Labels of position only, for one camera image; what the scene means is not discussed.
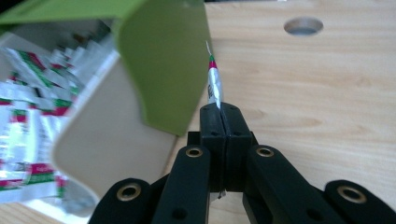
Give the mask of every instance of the light wood tabletop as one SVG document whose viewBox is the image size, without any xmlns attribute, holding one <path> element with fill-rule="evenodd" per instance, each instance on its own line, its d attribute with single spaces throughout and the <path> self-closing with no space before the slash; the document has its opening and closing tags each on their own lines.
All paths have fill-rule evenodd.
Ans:
<svg viewBox="0 0 396 224">
<path fill-rule="evenodd" d="M 319 189 L 351 180 L 396 209 L 396 2 L 228 2 L 206 12 L 224 100 L 259 143 Z M 288 34 L 285 23 L 300 17 L 322 30 Z M 197 111 L 204 104 L 206 91 Z M 198 113 L 190 130 L 199 131 Z M 186 142 L 178 138 L 165 174 Z M 241 194 L 214 201 L 209 223 L 248 223 Z"/>
</svg>

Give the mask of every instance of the screw hole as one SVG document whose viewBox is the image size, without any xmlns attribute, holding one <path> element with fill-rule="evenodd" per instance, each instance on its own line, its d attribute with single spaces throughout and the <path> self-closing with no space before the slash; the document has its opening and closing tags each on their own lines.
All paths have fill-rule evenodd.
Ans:
<svg viewBox="0 0 396 224">
<path fill-rule="evenodd" d="M 366 196 L 361 193 L 359 190 L 354 189 L 348 186 L 340 186 L 337 188 L 337 192 L 341 197 L 345 200 L 350 201 L 352 203 L 366 203 Z"/>
<path fill-rule="evenodd" d="M 307 209 L 306 214 L 315 221 L 323 221 L 323 215 L 315 209 Z"/>
<path fill-rule="evenodd" d="M 204 152 L 198 147 L 189 148 L 186 151 L 186 155 L 192 158 L 200 157 L 202 154 L 204 154 Z"/>
<path fill-rule="evenodd" d="M 259 147 L 256 149 L 257 154 L 259 154 L 262 157 L 272 157 L 274 156 L 274 151 L 269 149 L 269 148 L 265 148 L 265 147 Z"/>
<path fill-rule="evenodd" d="M 141 190 L 140 185 L 136 183 L 124 185 L 117 191 L 117 198 L 122 202 L 129 202 L 137 198 Z"/>
<path fill-rule="evenodd" d="M 290 35 L 309 36 L 323 29 L 323 22 L 316 18 L 300 17 L 285 23 L 284 29 Z"/>
<path fill-rule="evenodd" d="M 172 212 L 172 217 L 177 220 L 183 220 L 187 217 L 187 211 L 184 208 L 176 208 Z"/>
</svg>

